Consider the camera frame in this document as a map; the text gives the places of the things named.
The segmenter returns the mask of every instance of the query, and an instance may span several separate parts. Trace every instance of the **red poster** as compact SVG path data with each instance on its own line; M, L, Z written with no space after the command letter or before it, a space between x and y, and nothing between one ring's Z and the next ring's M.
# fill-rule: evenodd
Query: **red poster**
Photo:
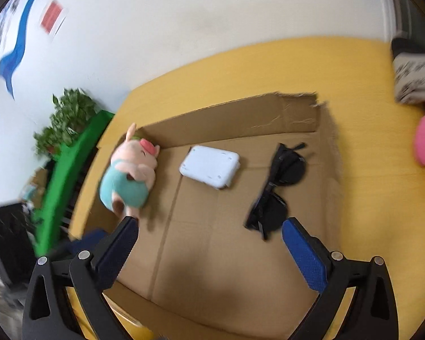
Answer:
M57 21L62 10L63 8L61 7L61 5L55 0L53 0L49 5L41 21L41 27L44 28L47 34L49 34L52 30L53 25Z

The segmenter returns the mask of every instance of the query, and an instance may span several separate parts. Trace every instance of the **black sunglasses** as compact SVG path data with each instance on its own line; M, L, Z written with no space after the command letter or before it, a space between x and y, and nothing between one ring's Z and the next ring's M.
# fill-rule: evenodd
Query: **black sunglasses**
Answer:
M268 233L282 227L288 216L288 206L283 198L274 192L278 186L294 185L300 182L305 174L306 162L296 151L305 148L300 143L294 148L288 148L280 143L272 158L269 177L263 192L249 213L244 226L249 230L258 230L263 240L268 240Z

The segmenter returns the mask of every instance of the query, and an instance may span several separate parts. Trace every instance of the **green leaves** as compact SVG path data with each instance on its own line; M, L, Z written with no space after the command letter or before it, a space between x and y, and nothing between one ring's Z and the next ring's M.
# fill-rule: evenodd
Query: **green leaves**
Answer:
M96 103L80 89L65 88L62 97L52 95L52 102L56 111L50 116L51 126L33 134L38 155L57 154L61 143L71 146L97 112Z
M55 95L52 95L52 102L55 105L56 109L60 108L60 104L58 103L58 98L55 97Z

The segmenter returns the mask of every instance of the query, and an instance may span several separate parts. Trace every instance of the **sunglasses lens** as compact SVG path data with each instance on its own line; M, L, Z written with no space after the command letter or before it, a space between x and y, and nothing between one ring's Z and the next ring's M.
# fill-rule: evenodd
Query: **sunglasses lens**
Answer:
M246 221L246 228L260 230L259 223L265 233L278 230L288 216L288 207L285 201L277 194L270 193L263 204L260 198L253 206Z
M297 184L304 176L305 170L306 162L304 157L292 151L280 166L279 172L277 173L277 184Z
M271 194L268 198L262 219L262 224L266 232L269 233L270 231L280 229L287 216L288 207L285 201L277 194Z

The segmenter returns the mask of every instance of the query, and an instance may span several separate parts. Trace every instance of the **wooden tabletop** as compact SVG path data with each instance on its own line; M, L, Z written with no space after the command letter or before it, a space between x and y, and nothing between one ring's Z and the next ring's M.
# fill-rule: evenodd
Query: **wooden tabletop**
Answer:
M425 168L416 164L412 148L423 114L395 104L393 84L389 44L340 37L247 46L171 71L133 90L113 118L98 144L70 234L82 236L109 157L132 122L143 126L267 92L317 92L320 101L329 101L340 131L343 253L349 259L385 259L400 339L409 339L425 318Z

